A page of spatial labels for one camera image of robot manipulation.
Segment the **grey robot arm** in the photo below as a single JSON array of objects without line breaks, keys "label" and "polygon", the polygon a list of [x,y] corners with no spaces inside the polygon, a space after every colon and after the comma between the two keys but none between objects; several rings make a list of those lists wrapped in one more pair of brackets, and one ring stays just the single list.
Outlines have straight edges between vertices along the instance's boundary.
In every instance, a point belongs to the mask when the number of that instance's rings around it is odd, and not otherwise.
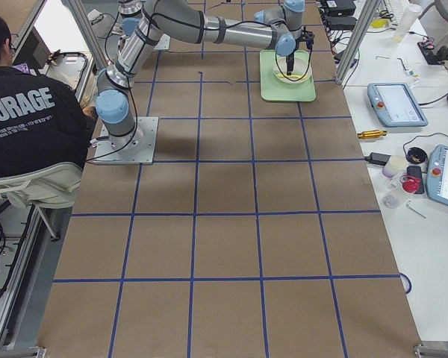
[{"label": "grey robot arm", "polygon": [[312,38],[302,24],[305,3],[261,10],[252,20],[206,16],[187,1],[121,1],[119,13],[134,23],[116,59],[97,76],[96,111],[106,134],[92,140],[97,164],[150,164],[155,150],[157,120],[140,117],[131,92],[141,70],[163,35],[186,43],[241,45],[273,50],[293,62],[300,43]]},{"label": "grey robot arm", "polygon": [[159,41],[162,37],[162,32],[158,30],[153,24],[150,25],[150,30],[147,30],[147,17],[154,13],[156,1],[138,1],[138,0],[119,0],[118,11],[122,17],[123,38],[128,39],[135,28],[139,28],[139,22],[144,17],[145,27],[141,31],[153,41]]}]

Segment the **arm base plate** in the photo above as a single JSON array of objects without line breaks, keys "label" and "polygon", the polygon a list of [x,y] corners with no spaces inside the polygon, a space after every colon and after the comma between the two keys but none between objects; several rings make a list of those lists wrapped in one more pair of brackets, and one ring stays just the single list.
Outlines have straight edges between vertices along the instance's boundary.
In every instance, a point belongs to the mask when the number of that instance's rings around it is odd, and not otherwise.
[{"label": "arm base plate", "polygon": [[[127,42],[127,40],[130,38],[130,36],[127,36],[125,34],[123,34],[118,41],[118,44],[116,46],[116,49],[118,52],[121,52],[124,47],[125,44]],[[154,51],[168,51],[169,50],[169,44],[170,44],[170,37],[169,35],[163,34],[161,36],[160,41],[158,42],[158,44],[154,47]]]},{"label": "arm base plate", "polygon": [[110,136],[102,125],[100,136],[105,136],[105,139],[96,142],[96,151],[90,162],[98,165],[152,165],[157,132],[158,117],[138,116],[134,136]]}]

